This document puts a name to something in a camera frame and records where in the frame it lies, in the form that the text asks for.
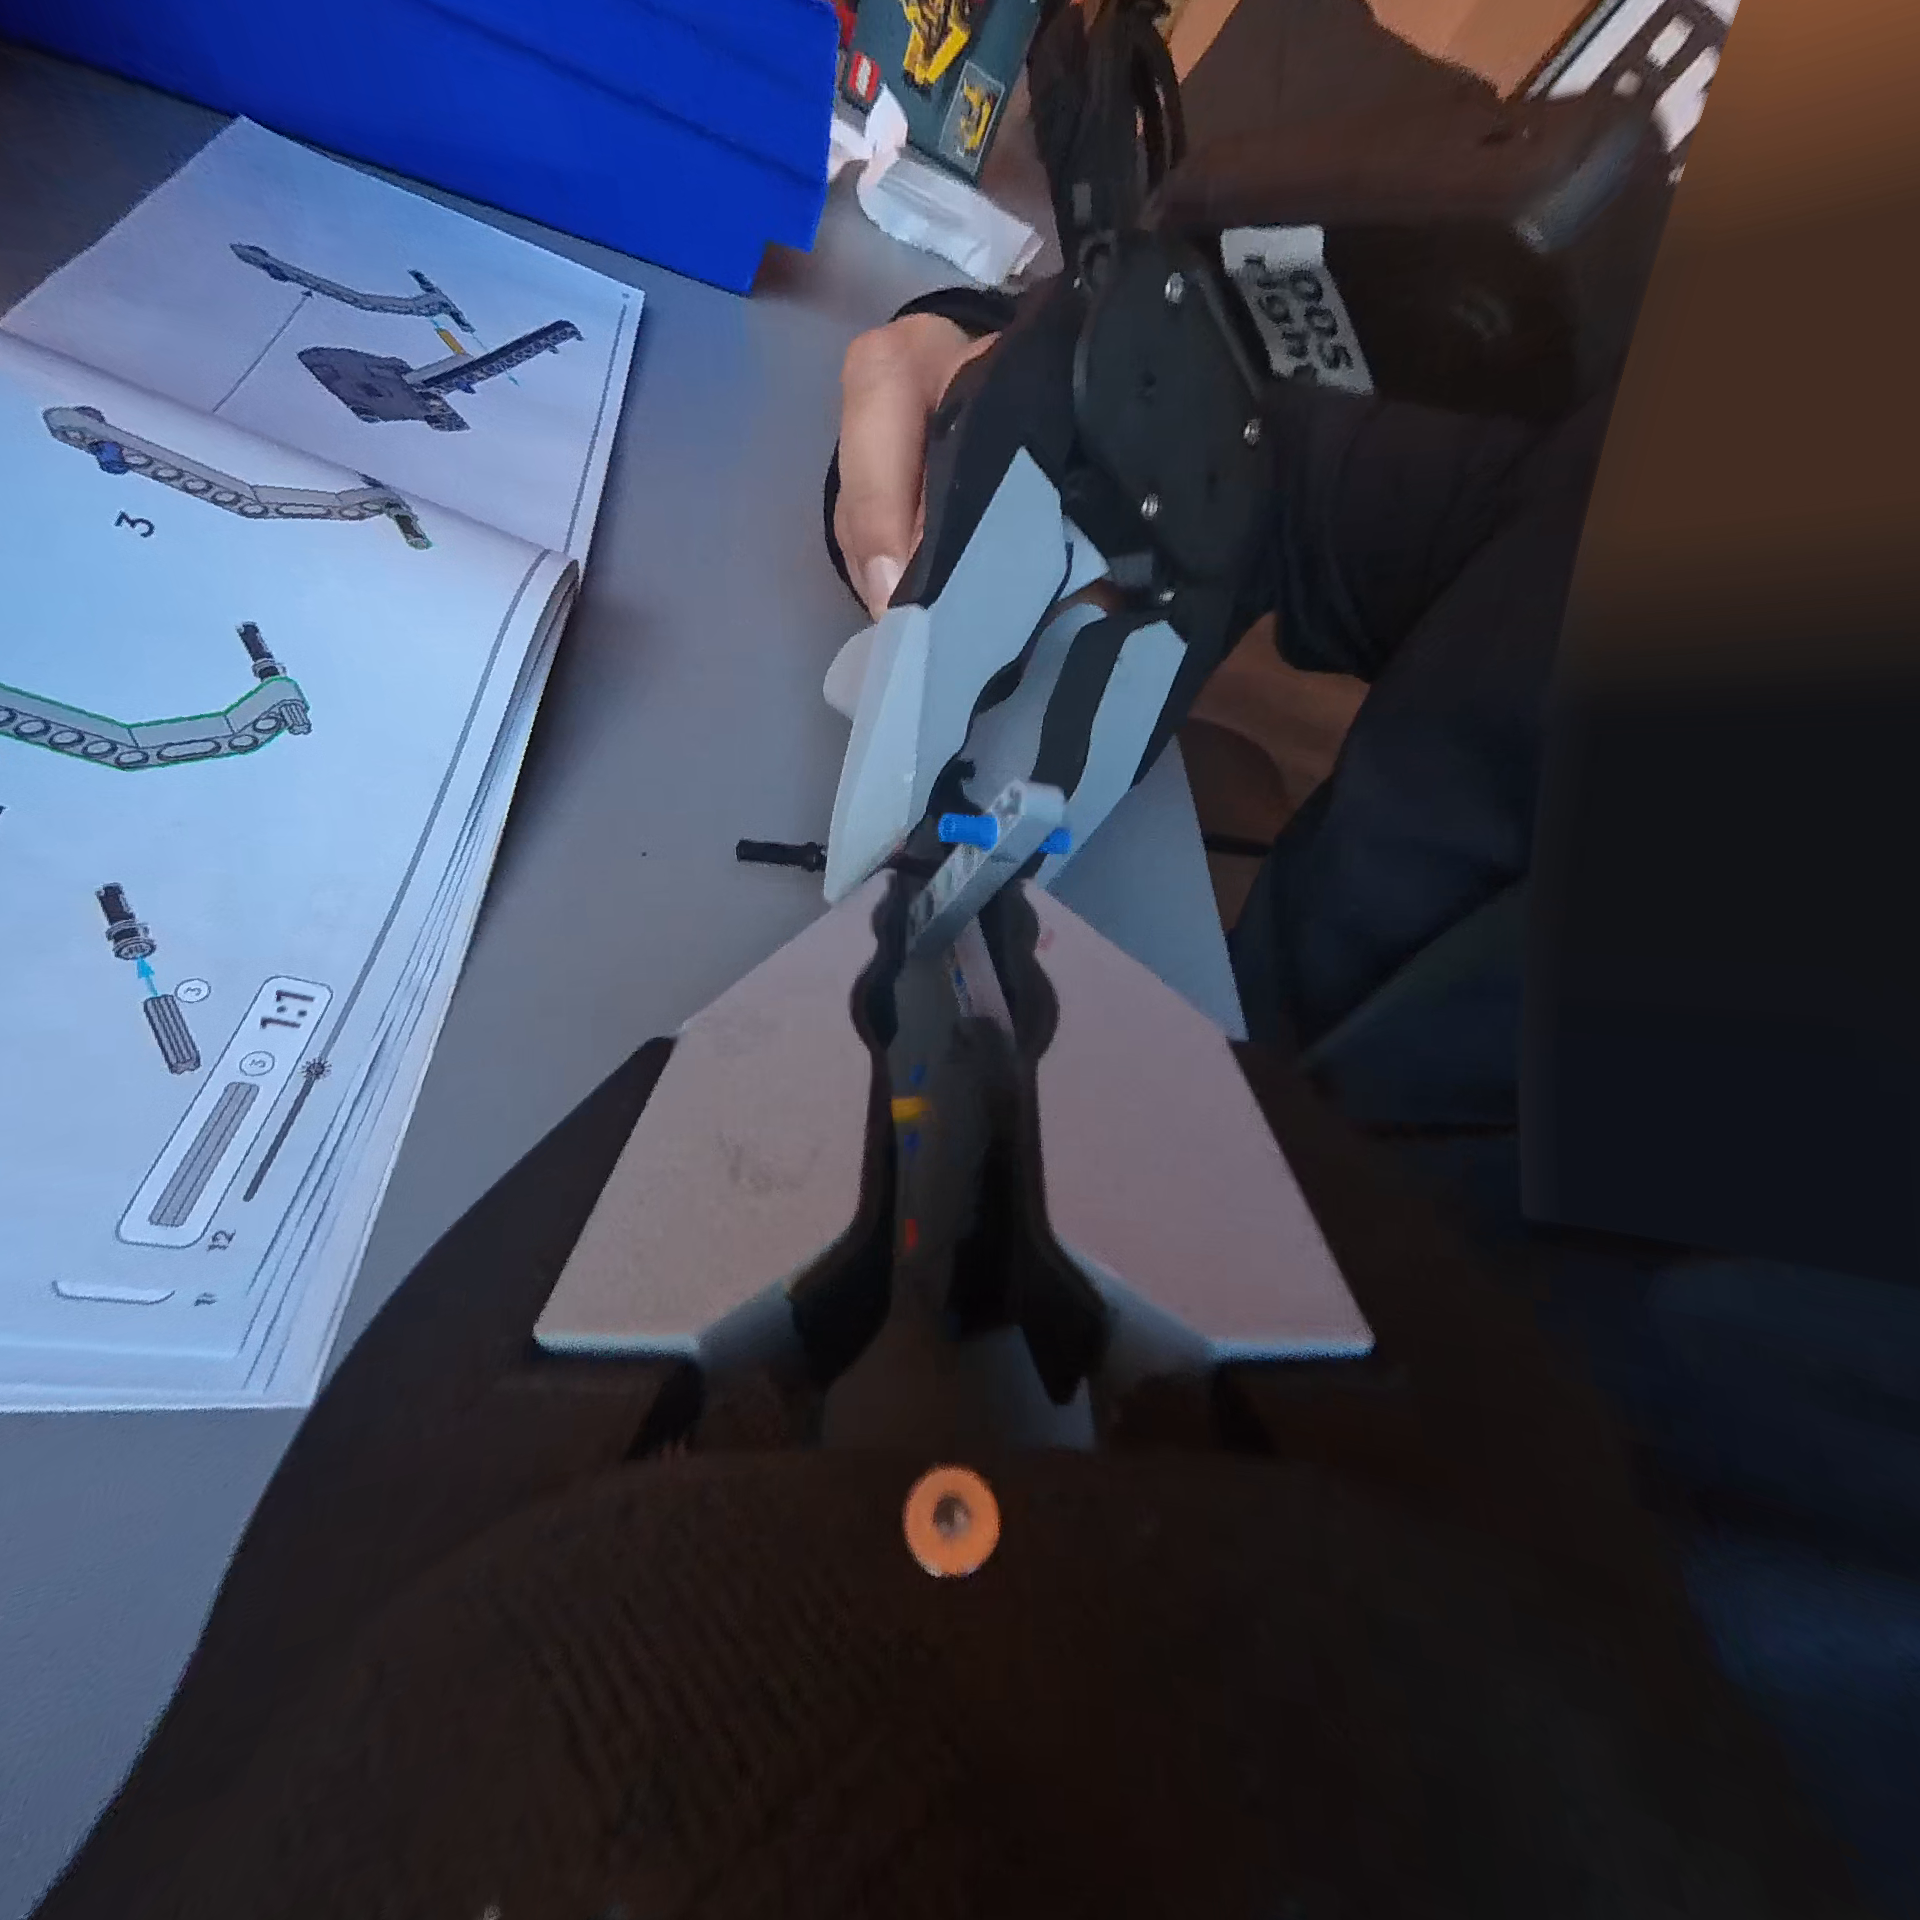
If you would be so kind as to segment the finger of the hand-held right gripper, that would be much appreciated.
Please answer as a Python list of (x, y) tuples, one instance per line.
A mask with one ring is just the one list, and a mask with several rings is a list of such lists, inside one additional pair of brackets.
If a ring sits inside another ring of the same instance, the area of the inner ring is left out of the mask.
[[(1003, 668), (1016, 668), (1069, 581), (1072, 549), (1059, 488), (1016, 448), (947, 585), (888, 607), (870, 629), (838, 777), (822, 899), (845, 900), (921, 827), (974, 713)], [(1054, 683), (1016, 694), (1039, 720), (1031, 774), (1054, 772), (1068, 832), (1084, 841), (1113, 808), (1113, 625), (1084, 625)]]
[(1166, 622), (1068, 607), (1019, 685), (1019, 774), (1068, 796), (1049, 889), (1227, 1038), (1246, 1024), (1180, 747), (1151, 747), (1187, 649)]

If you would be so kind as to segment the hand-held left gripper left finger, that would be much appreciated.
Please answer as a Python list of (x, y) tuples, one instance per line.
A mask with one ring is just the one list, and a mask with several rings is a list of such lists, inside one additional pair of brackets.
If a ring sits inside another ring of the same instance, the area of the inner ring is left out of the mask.
[(563, 1358), (795, 1363), (815, 1384), (891, 1303), (900, 877), (870, 877), (685, 1020), (559, 1269)]

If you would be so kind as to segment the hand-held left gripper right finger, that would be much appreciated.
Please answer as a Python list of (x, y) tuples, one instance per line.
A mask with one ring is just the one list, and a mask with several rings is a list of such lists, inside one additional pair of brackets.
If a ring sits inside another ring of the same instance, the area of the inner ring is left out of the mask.
[(1072, 1333), (1068, 1377), (1115, 1404), (1224, 1365), (1371, 1358), (1229, 1038), (1035, 885), (1006, 886), (979, 923), (1012, 1020), (1039, 1247), (1093, 1323)]

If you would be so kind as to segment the grey lego beam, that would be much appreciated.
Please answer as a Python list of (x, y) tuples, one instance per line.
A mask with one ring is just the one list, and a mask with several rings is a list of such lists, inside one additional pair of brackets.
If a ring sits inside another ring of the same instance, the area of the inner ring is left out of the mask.
[(1064, 827), (1056, 787), (1014, 780), (982, 813), (995, 853), (949, 847), (903, 912), (900, 1084), (896, 1120), (900, 1251), (943, 1333), (1028, 1335), (1033, 1252), (1022, 1241), (1012, 1020), (980, 917)]

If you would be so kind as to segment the person's right hand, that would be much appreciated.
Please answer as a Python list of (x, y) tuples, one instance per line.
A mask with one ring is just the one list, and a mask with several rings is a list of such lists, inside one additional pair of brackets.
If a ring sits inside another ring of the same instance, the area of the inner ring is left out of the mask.
[(878, 620), (924, 534), (927, 428), (963, 368), (996, 345), (916, 312), (853, 337), (824, 529), (857, 604)]

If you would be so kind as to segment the clear plastic bag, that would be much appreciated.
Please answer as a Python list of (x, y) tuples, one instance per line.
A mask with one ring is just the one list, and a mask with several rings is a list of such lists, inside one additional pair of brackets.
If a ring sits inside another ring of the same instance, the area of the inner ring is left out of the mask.
[(979, 286), (1009, 286), (1039, 260), (1041, 237), (1028, 221), (911, 149), (904, 112), (887, 88), (863, 116), (835, 107), (828, 181), (840, 175), (853, 179), (870, 227)]

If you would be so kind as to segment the toy box yellow vehicle print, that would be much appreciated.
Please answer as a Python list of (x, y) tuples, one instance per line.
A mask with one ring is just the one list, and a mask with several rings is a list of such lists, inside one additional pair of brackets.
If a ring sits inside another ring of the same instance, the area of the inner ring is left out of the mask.
[(835, 9), (843, 24), (836, 103), (870, 112), (887, 92), (903, 112), (907, 143), (974, 184), (1047, 5), (851, 3)]

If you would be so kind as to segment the open instruction booklet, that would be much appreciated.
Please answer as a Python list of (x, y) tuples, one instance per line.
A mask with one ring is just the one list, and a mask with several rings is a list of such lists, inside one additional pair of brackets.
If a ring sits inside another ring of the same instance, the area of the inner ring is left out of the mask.
[(244, 119), (4, 316), (4, 1409), (318, 1389), (643, 292)]

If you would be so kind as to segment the blue plastic bin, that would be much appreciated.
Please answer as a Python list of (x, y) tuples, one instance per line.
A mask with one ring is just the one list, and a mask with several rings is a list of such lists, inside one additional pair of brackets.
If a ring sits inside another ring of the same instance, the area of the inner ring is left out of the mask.
[(747, 295), (828, 201), (828, 3), (4, 3), (4, 36)]

